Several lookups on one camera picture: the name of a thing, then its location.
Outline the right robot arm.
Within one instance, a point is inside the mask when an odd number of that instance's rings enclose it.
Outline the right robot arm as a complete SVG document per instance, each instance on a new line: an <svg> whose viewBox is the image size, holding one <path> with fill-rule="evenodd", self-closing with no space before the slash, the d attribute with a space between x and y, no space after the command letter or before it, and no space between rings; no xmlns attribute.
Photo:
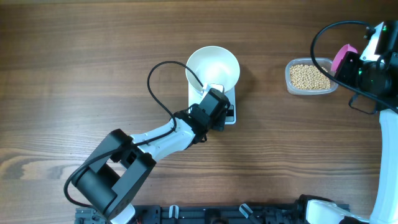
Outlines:
<svg viewBox="0 0 398 224"><path fill-rule="evenodd" d="M335 202L304 195L303 223L397 223L397 21L372 26L363 21L368 45L361 54L347 51L334 75L324 70L315 58L315 45L328 29L345 25L338 21L321 29L313 38L310 58L314 66L332 82L354 92L353 103L363 96L375 102L372 114L379 113L382 154L379 183L373 211L368 219L348 212Z"/></svg>

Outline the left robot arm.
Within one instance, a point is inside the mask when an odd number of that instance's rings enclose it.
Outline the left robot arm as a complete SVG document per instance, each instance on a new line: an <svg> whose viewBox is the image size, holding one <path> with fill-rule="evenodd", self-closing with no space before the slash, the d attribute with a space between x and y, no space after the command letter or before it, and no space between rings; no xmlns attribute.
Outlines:
<svg viewBox="0 0 398 224"><path fill-rule="evenodd" d="M210 88L199 104L172 115L171 120L144 134L110 132L67 180L108 223L129 223L135 217L131 201L156 163L178 151L205 142L209 130L223 130L228 97Z"/></svg>

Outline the pink measuring scoop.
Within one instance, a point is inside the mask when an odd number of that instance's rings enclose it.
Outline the pink measuring scoop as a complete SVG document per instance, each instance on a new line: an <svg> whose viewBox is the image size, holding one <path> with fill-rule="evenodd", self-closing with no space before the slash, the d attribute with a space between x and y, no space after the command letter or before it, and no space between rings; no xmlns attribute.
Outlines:
<svg viewBox="0 0 398 224"><path fill-rule="evenodd" d="M332 72L336 72L339 65L341 64L341 62L343 61L345 55L347 52L354 52L357 53L358 51L351 46L350 44L346 44L344 46L342 46L342 48L340 48L340 50L338 51L338 53L335 55L332 65L331 65L331 71Z"/></svg>

